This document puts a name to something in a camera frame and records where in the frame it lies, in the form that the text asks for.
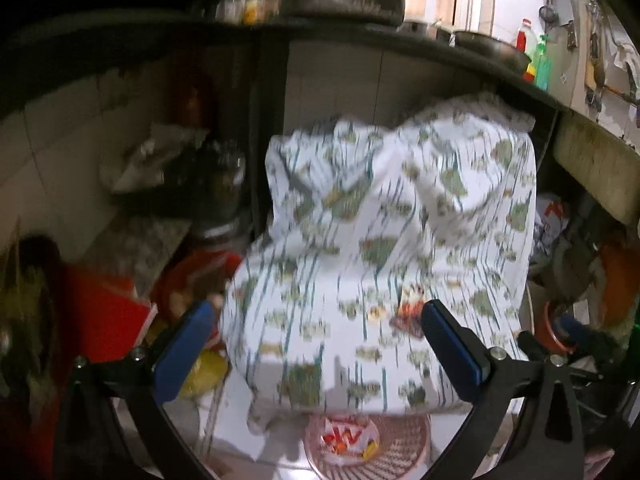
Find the yellow snack packet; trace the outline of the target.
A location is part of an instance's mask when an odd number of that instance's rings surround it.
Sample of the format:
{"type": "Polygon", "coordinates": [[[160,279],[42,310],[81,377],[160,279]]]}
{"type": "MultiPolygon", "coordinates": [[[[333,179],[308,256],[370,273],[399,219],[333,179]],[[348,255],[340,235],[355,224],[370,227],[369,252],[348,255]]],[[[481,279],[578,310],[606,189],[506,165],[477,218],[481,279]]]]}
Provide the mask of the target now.
{"type": "Polygon", "coordinates": [[[371,440],[361,453],[361,458],[363,460],[370,460],[371,457],[375,456],[376,452],[378,452],[378,442],[371,440]]]}

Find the red-cap oil bottle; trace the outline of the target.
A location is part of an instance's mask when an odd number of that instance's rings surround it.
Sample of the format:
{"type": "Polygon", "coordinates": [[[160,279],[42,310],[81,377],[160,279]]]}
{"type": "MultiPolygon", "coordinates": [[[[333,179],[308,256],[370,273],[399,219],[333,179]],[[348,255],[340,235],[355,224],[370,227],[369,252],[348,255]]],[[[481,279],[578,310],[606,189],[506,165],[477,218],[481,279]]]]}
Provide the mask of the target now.
{"type": "Polygon", "coordinates": [[[519,51],[524,52],[529,58],[529,63],[524,74],[524,79],[529,82],[533,82],[536,77],[534,59],[537,44],[538,40],[533,31],[532,21],[528,18],[524,18],[520,28],[518,29],[518,33],[516,34],[515,47],[519,51]]]}

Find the white orange plastic bag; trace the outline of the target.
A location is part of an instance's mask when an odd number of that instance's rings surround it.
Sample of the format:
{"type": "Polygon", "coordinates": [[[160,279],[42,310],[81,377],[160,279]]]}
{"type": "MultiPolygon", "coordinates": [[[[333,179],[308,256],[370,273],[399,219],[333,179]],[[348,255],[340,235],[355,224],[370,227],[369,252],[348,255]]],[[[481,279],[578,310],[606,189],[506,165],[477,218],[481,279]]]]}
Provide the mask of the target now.
{"type": "Polygon", "coordinates": [[[543,262],[551,256],[554,244],[568,226],[568,222],[570,213],[561,197],[550,193],[537,196],[531,262],[543,262]]]}

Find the red white snack wrapper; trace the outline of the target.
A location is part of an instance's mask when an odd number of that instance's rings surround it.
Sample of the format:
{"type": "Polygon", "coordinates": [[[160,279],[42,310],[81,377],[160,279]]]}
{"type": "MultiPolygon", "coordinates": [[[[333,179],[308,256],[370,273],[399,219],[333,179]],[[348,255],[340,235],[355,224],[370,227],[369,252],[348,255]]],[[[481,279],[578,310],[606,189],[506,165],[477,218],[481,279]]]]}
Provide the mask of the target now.
{"type": "Polygon", "coordinates": [[[414,339],[423,339],[424,331],[421,325],[421,315],[424,304],[427,303],[425,289],[420,284],[409,284],[401,287],[400,299],[390,325],[396,330],[414,339]]]}

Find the yellow plastic bag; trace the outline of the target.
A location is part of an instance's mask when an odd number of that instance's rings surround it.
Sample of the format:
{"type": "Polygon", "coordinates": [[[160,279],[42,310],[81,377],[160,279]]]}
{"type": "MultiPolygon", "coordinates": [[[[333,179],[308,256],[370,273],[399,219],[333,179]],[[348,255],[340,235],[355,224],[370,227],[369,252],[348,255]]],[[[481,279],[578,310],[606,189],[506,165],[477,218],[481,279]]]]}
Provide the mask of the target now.
{"type": "Polygon", "coordinates": [[[186,376],[179,396],[195,399],[213,391],[228,374],[229,363],[225,356],[213,350],[203,350],[186,376]]]}

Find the red plastic basin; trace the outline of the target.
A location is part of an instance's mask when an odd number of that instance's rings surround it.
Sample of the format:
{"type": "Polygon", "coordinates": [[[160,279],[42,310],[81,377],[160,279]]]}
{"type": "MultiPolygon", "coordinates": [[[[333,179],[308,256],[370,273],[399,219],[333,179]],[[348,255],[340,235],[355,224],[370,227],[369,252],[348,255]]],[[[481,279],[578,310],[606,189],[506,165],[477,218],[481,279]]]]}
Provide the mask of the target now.
{"type": "Polygon", "coordinates": [[[241,256],[228,250],[197,250],[165,271],[151,292],[160,319],[174,325],[191,306],[206,300],[213,305],[218,320],[227,286],[242,261],[241,256]]]}

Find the white red W paper bag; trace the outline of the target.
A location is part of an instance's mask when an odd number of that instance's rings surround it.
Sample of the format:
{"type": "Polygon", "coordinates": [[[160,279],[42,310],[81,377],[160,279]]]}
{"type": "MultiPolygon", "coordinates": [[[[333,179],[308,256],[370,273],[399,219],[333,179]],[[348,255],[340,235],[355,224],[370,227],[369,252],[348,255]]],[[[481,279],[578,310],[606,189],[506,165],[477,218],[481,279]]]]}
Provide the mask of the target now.
{"type": "Polygon", "coordinates": [[[369,417],[326,417],[321,424],[320,450],[329,456],[361,458],[371,440],[378,442],[380,447],[378,427],[369,417]]]}

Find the glass jar with lid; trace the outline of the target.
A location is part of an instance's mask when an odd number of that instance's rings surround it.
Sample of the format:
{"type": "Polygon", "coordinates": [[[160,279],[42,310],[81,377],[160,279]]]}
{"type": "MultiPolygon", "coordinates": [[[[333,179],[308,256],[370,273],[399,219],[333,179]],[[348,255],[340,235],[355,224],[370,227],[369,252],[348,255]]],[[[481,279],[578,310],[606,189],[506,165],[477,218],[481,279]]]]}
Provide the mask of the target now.
{"type": "Polygon", "coordinates": [[[214,141],[206,146],[198,181],[198,220],[221,224],[240,209],[246,159],[238,142],[214,141]]]}

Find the red cardboard box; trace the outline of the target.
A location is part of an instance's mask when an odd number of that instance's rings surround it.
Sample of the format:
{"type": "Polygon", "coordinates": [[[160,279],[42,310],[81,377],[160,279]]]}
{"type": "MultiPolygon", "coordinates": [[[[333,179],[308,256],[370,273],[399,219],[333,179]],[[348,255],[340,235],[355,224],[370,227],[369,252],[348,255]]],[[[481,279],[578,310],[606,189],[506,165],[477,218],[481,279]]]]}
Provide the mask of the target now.
{"type": "Polygon", "coordinates": [[[91,363],[126,358],[157,315],[157,306],[137,295],[131,278],[66,264],[64,287],[70,350],[91,363]]]}

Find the pink plastic waste basket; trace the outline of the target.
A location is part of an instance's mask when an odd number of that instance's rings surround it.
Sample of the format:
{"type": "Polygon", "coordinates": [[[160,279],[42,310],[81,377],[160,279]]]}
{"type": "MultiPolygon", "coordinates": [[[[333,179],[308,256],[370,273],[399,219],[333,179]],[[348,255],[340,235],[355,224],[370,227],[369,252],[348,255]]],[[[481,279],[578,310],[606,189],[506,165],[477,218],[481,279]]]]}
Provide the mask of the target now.
{"type": "Polygon", "coordinates": [[[425,415],[314,415],[304,449],[322,479],[405,479],[430,454],[431,421],[425,415]]]}

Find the dark frying pan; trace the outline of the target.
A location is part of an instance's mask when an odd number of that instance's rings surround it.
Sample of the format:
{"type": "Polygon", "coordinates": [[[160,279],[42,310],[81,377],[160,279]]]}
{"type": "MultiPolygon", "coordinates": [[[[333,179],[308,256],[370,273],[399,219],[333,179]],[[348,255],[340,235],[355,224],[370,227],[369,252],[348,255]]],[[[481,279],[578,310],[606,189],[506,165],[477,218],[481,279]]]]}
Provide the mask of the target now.
{"type": "Polygon", "coordinates": [[[454,45],[488,58],[518,76],[526,73],[530,57],[512,44],[468,30],[454,32],[454,45]]]}

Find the white cat-print cloth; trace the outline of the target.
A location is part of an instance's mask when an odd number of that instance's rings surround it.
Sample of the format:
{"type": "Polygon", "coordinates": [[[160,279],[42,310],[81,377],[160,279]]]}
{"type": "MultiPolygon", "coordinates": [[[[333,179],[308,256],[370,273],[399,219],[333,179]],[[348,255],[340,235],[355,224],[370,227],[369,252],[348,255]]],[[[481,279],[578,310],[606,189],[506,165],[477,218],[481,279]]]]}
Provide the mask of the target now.
{"type": "Polygon", "coordinates": [[[250,389],[248,426],[303,413],[454,410],[411,326],[441,301],[488,347],[515,333],[534,241],[533,116],[488,92],[386,129],[340,117],[274,136],[270,226],[229,286],[219,329],[250,389]]]}

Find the green dish soap bottle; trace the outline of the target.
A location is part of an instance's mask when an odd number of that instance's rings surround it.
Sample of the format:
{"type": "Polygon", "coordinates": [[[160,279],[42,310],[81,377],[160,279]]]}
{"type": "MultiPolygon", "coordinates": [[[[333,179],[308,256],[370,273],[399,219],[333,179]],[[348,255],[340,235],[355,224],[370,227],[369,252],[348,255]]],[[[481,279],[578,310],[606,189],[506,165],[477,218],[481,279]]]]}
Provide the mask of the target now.
{"type": "Polygon", "coordinates": [[[549,75],[551,70],[551,60],[548,53],[548,36],[541,35],[534,55],[535,78],[534,83],[540,90],[547,91],[549,88],[549,75]]]}

